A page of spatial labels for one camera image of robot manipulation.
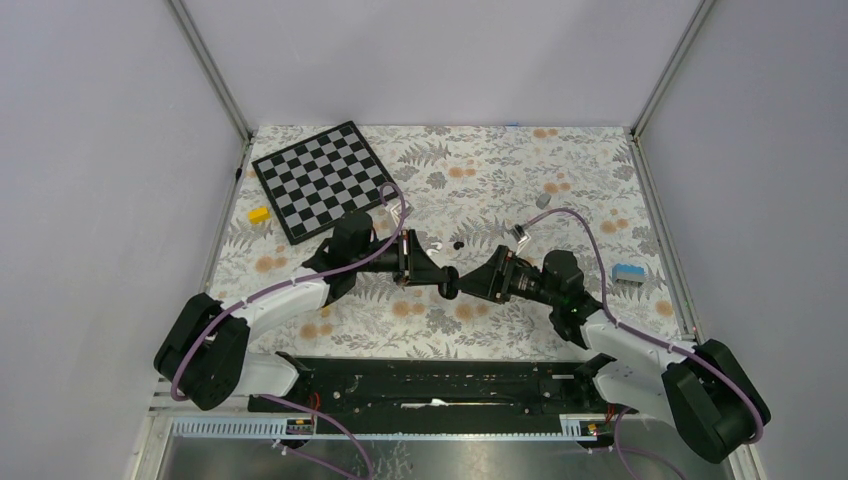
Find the black earbud charging case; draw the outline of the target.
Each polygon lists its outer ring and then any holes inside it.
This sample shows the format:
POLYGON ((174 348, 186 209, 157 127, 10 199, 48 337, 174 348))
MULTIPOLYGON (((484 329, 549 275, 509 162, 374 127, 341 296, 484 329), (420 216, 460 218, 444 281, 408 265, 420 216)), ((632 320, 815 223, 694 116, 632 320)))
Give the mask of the black earbud charging case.
POLYGON ((453 266, 445 266, 441 268, 443 273, 443 282, 438 284, 437 290, 439 295, 447 300, 456 299, 459 294, 456 282, 459 278, 458 270, 453 266))

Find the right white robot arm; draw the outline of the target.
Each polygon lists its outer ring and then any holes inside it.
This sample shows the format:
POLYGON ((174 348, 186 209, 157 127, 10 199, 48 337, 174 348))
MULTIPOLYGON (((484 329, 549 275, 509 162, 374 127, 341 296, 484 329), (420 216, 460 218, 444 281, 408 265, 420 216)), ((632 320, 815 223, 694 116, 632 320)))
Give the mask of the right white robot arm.
POLYGON ((589 412, 608 403, 632 407, 674 427, 708 462, 722 462, 772 419, 724 343, 660 340, 610 321, 602 303, 585 289, 571 252, 553 250, 536 268, 501 246, 454 287, 494 303, 517 296, 550 306, 556 333, 593 355, 585 364, 587 376, 573 386, 579 407, 589 412))

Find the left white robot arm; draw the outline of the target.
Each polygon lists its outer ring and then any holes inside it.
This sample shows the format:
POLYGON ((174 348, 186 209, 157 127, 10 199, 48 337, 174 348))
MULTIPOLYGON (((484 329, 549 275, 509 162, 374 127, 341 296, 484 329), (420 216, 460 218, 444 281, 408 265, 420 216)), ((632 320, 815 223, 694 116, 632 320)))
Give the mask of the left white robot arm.
POLYGON ((318 311, 346 295, 360 272, 389 273, 401 287, 437 287, 457 296, 457 270, 439 266, 413 230, 377 238, 366 213, 349 213, 290 280, 225 307, 206 293, 191 297, 156 353, 153 366, 174 394, 202 411, 233 395, 272 395, 288 411, 309 401, 310 385, 293 359, 255 354, 251 342, 300 314, 318 311))

